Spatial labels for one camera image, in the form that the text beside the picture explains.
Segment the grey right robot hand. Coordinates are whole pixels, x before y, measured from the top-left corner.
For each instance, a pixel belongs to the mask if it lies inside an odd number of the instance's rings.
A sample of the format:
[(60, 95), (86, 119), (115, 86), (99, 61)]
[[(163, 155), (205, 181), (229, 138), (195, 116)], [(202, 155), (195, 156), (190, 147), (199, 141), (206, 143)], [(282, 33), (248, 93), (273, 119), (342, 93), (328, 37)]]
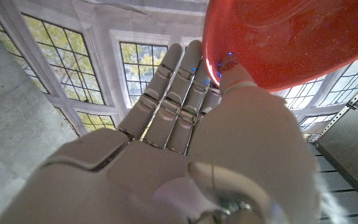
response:
[(238, 55), (225, 69), (189, 156), (99, 129), (52, 154), (0, 223), (316, 223), (318, 165), (294, 117)]

